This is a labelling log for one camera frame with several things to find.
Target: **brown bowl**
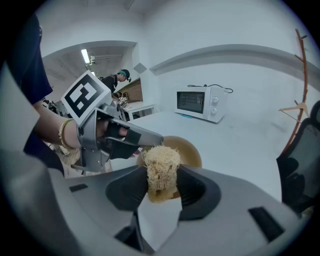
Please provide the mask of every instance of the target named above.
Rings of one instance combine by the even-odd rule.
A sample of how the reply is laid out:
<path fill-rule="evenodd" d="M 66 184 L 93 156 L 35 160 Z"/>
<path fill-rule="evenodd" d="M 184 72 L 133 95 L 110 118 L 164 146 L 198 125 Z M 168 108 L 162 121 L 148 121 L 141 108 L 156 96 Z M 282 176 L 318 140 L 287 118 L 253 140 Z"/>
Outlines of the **brown bowl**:
<path fill-rule="evenodd" d="M 172 149 L 177 149 L 180 154 L 181 164 L 191 167 L 202 167 L 202 161 L 200 154 L 196 147 L 184 138 L 177 136 L 165 136 L 163 138 L 163 144 Z M 151 147 L 144 147 L 142 151 L 147 151 Z M 138 166 L 145 166 L 146 163 L 143 161 L 141 153 L 139 154 L 136 164 Z M 174 193 L 171 199 L 179 198 L 180 194 L 177 191 Z"/>

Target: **coat rack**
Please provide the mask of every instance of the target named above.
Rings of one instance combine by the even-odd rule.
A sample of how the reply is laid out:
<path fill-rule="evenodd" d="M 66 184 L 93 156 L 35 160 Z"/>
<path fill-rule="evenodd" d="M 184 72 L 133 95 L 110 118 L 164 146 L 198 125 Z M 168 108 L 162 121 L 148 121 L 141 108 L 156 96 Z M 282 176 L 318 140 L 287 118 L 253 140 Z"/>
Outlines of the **coat rack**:
<path fill-rule="evenodd" d="M 295 119 L 294 117 L 292 117 L 291 115 L 287 114 L 288 116 L 290 116 L 291 118 L 296 120 L 296 124 L 294 126 L 293 132 L 289 138 L 289 141 L 287 142 L 286 146 L 284 147 L 283 151 L 281 152 L 281 155 L 288 149 L 288 147 L 290 146 L 291 142 L 293 141 L 294 137 L 297 134 L 297 130 L 299 127 L 299 124 L 301 123 L 301 118 L 303 113 L 305 112 L 307 117 L 309 117 L 309 113 L 308 113 L 308 109 L 306 106 L 306 99 L 307 99 L 307 92 L 308 92 L 308 74 L 307 74 L 307 59 L 306 59 L 306 52 L 305 52 L 305 47 L 304 47 L 304 41 L 303 39 L 306 38 L 307 36 L 300 36 L 299 30 L 296 28 L 295 32 L 298 36 L 299 39 L 299 43 L 300 43 L 300 47 L 301 47 L 301 51 L 302 51 L 302 58 L 300 58 L 297 55 L 294 55 L 295 57 L 297 57 L 301 62 L 303 62 L 303 73 L 304 73 L 304 87 L 303 87 L 303 96 L 302 96 L 302 102 L 300 104 L 298 104 L 298 102 L 295 100 L 295 104 L 296 106 L 294 107 L 286 107 L 286 108 L 280 108 L 279 111 L 282 111 L 283 113 L 285 113 L 284 111 L 287 110 L 296 110 L 299 109 L 299 115 L 297 117 L 297 119 Z"/>

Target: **bracelet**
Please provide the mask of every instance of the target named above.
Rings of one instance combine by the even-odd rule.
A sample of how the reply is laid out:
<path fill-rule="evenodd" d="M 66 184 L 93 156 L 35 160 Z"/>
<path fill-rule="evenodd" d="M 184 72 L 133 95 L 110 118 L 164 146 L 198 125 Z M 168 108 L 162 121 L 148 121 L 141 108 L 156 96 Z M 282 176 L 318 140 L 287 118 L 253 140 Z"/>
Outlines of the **bracelet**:
<path fill-rule="evenodd" d="M 69 150 L 73 150 L 74 148 L 68 146 L 68 145 L 65 143 L 63 134 L 64 134 L 64 129 L 65 129 L 66 125 L 67 125 L 68 123 L 70 123 L 71 121 L 73 121 L 73 120 L 74 120 L 73 118 L 70 118 L 70 119 L 64 121 L 63 124 L 60 126 L 59 133 L 58 133 L 59 140 L 60 140 L 62 146 L 64 146 L 66 149 L 69 149 Z"/>

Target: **fluorescent light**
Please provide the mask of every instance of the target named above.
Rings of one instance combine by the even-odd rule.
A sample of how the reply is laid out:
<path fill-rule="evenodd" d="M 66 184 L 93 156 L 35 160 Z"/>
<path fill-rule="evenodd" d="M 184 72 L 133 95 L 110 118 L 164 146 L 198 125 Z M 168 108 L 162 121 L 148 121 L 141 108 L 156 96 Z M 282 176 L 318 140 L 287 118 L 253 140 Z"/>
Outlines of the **fluorescent light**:
<path fill-rule="evenodd" d="M 84 58 L 85 63 L 90 63 L 87 49 L 81 50 L 82 56 Z"/>

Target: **chair backrest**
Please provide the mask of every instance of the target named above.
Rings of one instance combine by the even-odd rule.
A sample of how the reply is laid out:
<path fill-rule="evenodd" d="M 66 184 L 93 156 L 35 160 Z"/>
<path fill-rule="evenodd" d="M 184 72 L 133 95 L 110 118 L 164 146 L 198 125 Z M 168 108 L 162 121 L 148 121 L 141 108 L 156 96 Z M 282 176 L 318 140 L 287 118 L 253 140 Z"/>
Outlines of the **chair backrest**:
<path fill-rule="evenodd" d="M 277 159 L 282 201 L 301 213 L 320 192 L 320 101 L 300 125 L 289 148 Z"/>

